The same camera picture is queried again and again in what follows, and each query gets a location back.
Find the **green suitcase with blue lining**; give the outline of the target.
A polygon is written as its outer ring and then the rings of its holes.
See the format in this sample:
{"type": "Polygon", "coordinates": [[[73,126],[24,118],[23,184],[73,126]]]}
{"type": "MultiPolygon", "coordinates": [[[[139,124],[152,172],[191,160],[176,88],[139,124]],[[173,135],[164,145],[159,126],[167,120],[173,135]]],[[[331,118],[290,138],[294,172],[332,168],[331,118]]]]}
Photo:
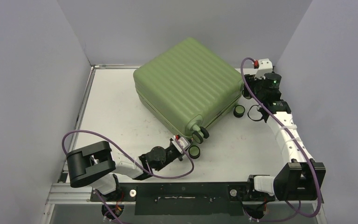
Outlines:
{"type": "Polygon", "coordinates": [[[133,72],[142,104],[173,134],[192,139],[230,112],[241,97],[240,72],[194,38],[133,72]]]}

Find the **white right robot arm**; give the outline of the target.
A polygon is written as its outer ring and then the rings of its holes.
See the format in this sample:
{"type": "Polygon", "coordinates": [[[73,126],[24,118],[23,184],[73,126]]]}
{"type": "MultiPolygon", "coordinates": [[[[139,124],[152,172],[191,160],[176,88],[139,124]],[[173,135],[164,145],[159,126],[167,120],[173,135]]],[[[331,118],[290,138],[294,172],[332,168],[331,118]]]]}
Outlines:
{"type": "Polygon", "coordinates": [[[316,162],[304,146],[289,104],[281,98],[281,79],[277,73],[243,77],[243,96],[259,103],[261,119],[272,130],[284,162],[282,170],[275,176],[250,175],[251,183],[245,187],[246,196],[256,200],[267,193],[279,201],[322,201],[320,188],[326,168],[323,163],[316,162]]]}

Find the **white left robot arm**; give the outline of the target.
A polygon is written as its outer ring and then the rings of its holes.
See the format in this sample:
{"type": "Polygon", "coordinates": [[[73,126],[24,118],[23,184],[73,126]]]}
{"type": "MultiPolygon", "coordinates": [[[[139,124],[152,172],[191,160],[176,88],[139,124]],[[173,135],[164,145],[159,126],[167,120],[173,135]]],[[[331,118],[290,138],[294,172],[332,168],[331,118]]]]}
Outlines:
{"type": "Polygon", "coordinates": [[[153,170],[160,171],[181,157],[190,145],[186,138],[176,136],[170,139],[167,148],[154,147],[148,153],[129,159],[112,151],[109,142],[100,141],[67,154],[70,185],[73,188],[91,186],[114,201],[121,194],[118,174],[139,181],[150,178],[153,170]]]}

